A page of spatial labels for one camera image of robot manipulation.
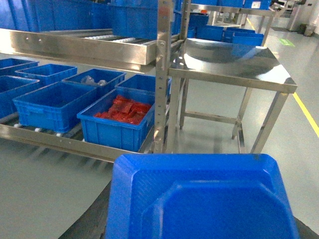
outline stainless steel shelf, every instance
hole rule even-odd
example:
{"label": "stainless steel shelf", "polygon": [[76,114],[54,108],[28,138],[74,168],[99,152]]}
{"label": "stainless steel shelf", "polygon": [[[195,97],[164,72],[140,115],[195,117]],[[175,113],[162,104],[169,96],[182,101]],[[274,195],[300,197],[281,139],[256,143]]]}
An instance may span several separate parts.
{"label": "stainless steel shelf", "polygon": [[[0,52],[146,73],[155,67],[156,41],[112,36],[111,29],[25,32],[0,29]],[[172,42],[180,46],[178,35]]]}
{"label": "stainless steel shelf", "polygon": [[191,9],[227,12],[227,13],[240,13],[240,14],[257,15],[257,16],[275,16],[276,15],[276,12],[271,10],[260,10],[260,9],[253,9],[253,8],[230,7],[230,6],[192,4]]}

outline metal frame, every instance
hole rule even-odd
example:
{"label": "metal frame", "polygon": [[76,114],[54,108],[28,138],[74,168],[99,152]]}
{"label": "metal frame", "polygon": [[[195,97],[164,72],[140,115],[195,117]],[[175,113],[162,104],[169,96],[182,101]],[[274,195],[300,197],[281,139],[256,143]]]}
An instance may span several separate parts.
{"label": "metal frame", "polygon": [[213,6],[213,5],[201,5],[201,4],[192,4],[191,9],[195,10],[207,10],[207,11],[216,11],[216,12],[226,12],[226,13],[235,13],[235,14],[245,14],[245,15],[256,15],[262,16],[262,20],[260,22],[260,26],[258,29],[258,33],[261,33],[265,17],[269,17],[266,30],[264,33],[264,39],[262,45],[265,45],[266,39],[268,37],[268,33],[273,22],[274,17],[279,17],[280,13],[272,10],[260,10],[260,9],[252,9],[252,8],[241,8],[241,7],[230,7],[230,6]]}
{"label": "metal frame", "polygon": [[[0,52],[6,54],[17,54],[31,57],[48,58],[63,61],[73,61],[90,64],[94,66],[125,69],[132,72],[146,73],[156,68],[156,109],[155,127],[149,133],[140,153],[162,153],[173,151],[175,125],[177,121],[179,95],[182,94],[180,128],[184,125],[184,117],[196,117],[219,122],[234,124],[233,137],[238,136],[238,148],[245,152],[242,132],[242,118],[247,107],[251,93],[250,88],[264,89],[258,83],[242,79],[242,86],[249,87],[246,90],[238,117],[226,118],[212,116],[197,112],[187,112],[186,99],[189,79],[198,79],[224,84],[233,84],[234,79],[215,75],[203,75],[198,72],[185,73],[182,70],[170,69],[171,59],[183,45],[189,22],[191,9],[206,9],[212,11],[233,12],[240,14],[254,14],[268,16],[272,19],[274,12],[234,8],[217,7],[208,5],[190,4],[190,0],[183,1],[182,23],[180,35],[171,36],[171,22],[173,18],[173,0],[159,0],[158,9],[158,38],[156,41],[145,41],[143,39],[123,38],[112,34],[111,29],[100,30],[78,30],[78,31],[54,31],[54,32],[23,32],[0,29]],[[169,76],[173,76],[171,98],[167,99],[166,89]],[[269,114],[267,115],[263,130],[261,130],[252,152],[260,152],[273,127],[274,121],[279,115],[280,109],[285,103],[288,94],[294,86],[269,85],[268,90],[279,91],[276,94]],[[79,137],[76,127],[74,132],[53,135],[51,132],[38,132],[29,128],[16,128],[9,125],[16,115],[0,120],[0,137],[23,143],[34,144],[55,150],[74,153],[86,157],[92,157],[108,162],[114,160],[123,153],[133,153],[117,148],[105,147],[92,143],[83,142]]]}

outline epoxy floor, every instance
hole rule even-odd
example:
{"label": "epoxy floor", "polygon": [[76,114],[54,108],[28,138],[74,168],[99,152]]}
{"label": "epoxy floor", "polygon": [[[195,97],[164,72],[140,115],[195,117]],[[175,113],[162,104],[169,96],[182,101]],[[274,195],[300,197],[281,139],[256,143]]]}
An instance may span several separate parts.
{"label": "epoxy floor", "polygon": [[[258,19],[250,19],[258,28]],[[275,20],[274,25],[285,23]],[[290,40],[295,47],[283,46],[279,38]],[[297,93],[317,123],[318,45],[319,40],[314,37],[273,30],[267,40],[267,46],[298,84]],[[92,68],[77,66],[79,72]],[[244,90],[191,80],[187,109],[236,117]],[[247,148],[252,147],[273,96],[271,92],[253,91],[243,122]],[[177,129],[175,151],[236,153],[232,128],[224,123],[185,118],[183,130]],[[300,106],[289,96],[263,152],[278,161],[294,215],[317,234],[318,144],[319,138]],[[3,139],[0,139],[0,164],[0,207],[5,216],[0,217],[2,239],[58,238],[109,183],[112,170],[111,165],[93,159]]]}
{"label": "epoxy floor", "polygon": [[[249,16],[255,29],[258,18]],[[275,19],[274,26],[285,27],[287,20]],[[288,39],[295,47],[284,46]],[[267,46],[298,84],[297,94],[319,123],[319,39],[293,32],[270,30]],[[191,80],[187,110],[236,117],[245,89]],[[250,150],[263,123],[274,93],[253,90],[243,120],[246,147]],[[231,140],[233,126],[207,120],[185,118],[183,130],[177,129],[176,152],[236,153]],[[295,217],[319,234],[319,138],[290,95],[268,138],[263,153],[279,164]]]}

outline plastic bin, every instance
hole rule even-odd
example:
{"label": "plastic bin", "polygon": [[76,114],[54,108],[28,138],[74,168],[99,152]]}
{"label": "plastic bin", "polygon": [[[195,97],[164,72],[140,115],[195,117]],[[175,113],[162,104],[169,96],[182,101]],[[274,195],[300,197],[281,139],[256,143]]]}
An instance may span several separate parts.
{"label": "plastic bin", "polygon": [[188,27],[206,26],[208,23],[208,15],[206,14],[190,14]]}
{"label": "plastic bin", "polygon": [[250,46],[261,46],[263,44],[263,39],[263,34],[235,32],[233,36],[233,43]]}
{"label": "plastic bin", "polygon": [[92,77],[95,83],[98,83],[101,80],[105,80],[107,82],[106,86],[97,86],[98,97],[100,98],[112,91],[118,83],[124,81],[125,75],[126,73],[120,71],[91,69],[76,76],[71,76],[70,78],[64,79],[63,82],[81,84],[81,80],[86,76]]}
{"label": "plastic bin", "polygon": [[299,239],[276,161],[258,154],[126,154],[106,239]]}
{"label": "plastic bin", "polygon": [[41,87],[39,80],[16,76],[0,76],[0,118],[16,112],[13,99]]}
{"label": "plastic bin", "polygon": [[15,75],[16,70],[30,68],[38,65],[38,61],[27,61],[15,58],[0,60],[0,76]]}
{"label": "plastic bin", "polygon": [[254,8],[261,10],[268,10],[271,0],[245,0],[244,8]]}
{"label": "plastic bin", "polygon": [[[168,81],[167,92],[166,95],[170,92],[171,79]],[[131,78],[119,83],[115,89],[117,89],[119,94],[124,94],[126,96],[137,98],[138,95],[141,95],[141,100],[143,101],[145,98],[145,94],[155,95],[155,87],[156,87],[156,77],[155,76],[147,76],[147,75],[139,75],[136,74]]]}
{"label": "plastic bin", "polygon": [[57,82],[13,102],[20,124],[65,133],[79,123],[76,114],[93,103],[96,94],[96,87]]}
{"label": "plastic bin", "polygon": [[32,67],[18,70],[15,73],[21,77],[38,79],[43,85],[50,85],[77,73],[78,68],[75,66],[48,64],[43,66]]}
{"label": "plastic bin", "polygon": [[[93,117],[98,112],[108,111],[117,95],[152,105],[139,125]],[[81,119],[85,141],[134,152],[139,151],[148,132],[154,125],[154,102],[155,97],[150,94],[145,93],[142,99],[141,94],[136,96],[134,94],[123,94],[117,90],[111,91],[78,114],[78,118]]]}
{"label": "plastic bin", "polygon": [[187,31],[187,38],[195,38],[195,36],[196,36],[195,27],[189,27]]}
{"label": "plastic bin", "polygon": [[223,39],[224,28],[221,26],[204,26],[197,28],[196,37],[199,39],[221,41]]}
{"label": "plastic bin", "polygon": [[233,36],[234,36],[235,32],[255,33],[254,30],[229,27],[226,29],[226,31],[224,33],[224,41],[229,42],[229,43],[233,42]]}
{"label": "plastic bin", "polygon": [[92,10],[92,21],[94,29],[112,28],[112,10],[106,4],[94,3]]}
{"label": "plastic bin", "polygon": [[51,0],[55,30],[92,29],[92,2],[87,0]]}
{"label": "plastic bin", "polygon": [[[139,8],[126,6],[111,6],[113,11],[112,30],[116,36],[157,39],[158,21],[157,8]],[[180,28],[180,13],[174,13],[172,34],[177,34]]]}
{"label": "plastic bin", "polygon": [[192,4],[217,5],[217,0],[191,0]]}
{"label": "plastic bin", "polygon": [[243,0],[218,0],[219,6],[243,7]]}

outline metal rack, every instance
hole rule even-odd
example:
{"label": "metal rack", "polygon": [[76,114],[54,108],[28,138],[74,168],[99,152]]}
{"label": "metal rack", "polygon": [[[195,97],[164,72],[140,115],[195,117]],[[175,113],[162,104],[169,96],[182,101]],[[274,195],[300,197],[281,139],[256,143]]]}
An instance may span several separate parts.
{"label": "metal rack", "polygon": [[[139,73],[146,73],[155,67],[155,126],[138,153],[166,152],[167,142],[169,142],[170,149],[172,147],[172,132],[175,132],[178,99],[181,92],[187,92],[188,79],[195,79],[198,73],[200,77],[205,75],[208,79],[215,79],[216,76],[216,74],[212,72],[201,73],[200,69],[189,70],[187,71],[188,73],[186,73],[184,69],[178,69],[174,67],[174,65],[171,67],[173,60],[176,64],[177,62],[181,63],[178,59],[183,59],[181,51],[185,52],[187,46],[187,44],[184,43],[187,36],[191,8],[235,11],[244,14],[260,13],[270,18],[274,17],[274,13],[271,11],[245,8],[236,9],[233,7],[191,5],[190,0],[184,0],[180,35],[171,36],[173,0],[159,0],[158,8],[157,41],[117,37],[112,34],[111,29],[42,33],[0,29],[0,52],[73,61]],[[173,92],[170,99],[166,96],[169,76],[173,76]],[[229,78],[228,81],[234,78],[240,77],[234,76]],[[232,122],[237,125],[240,119],[235,119]],[[57,136],[49,131],[35,132],[34,128],[14,127],[14,123],[17,123],[16,115],[2,119],[0,123],[0,137],[10,140],[39,145],[109,162],[114,162],[114,160],[123,153],[132,153],[122,149],[83,142],[80,126],[77,126],[75,130],[69,134]]]}

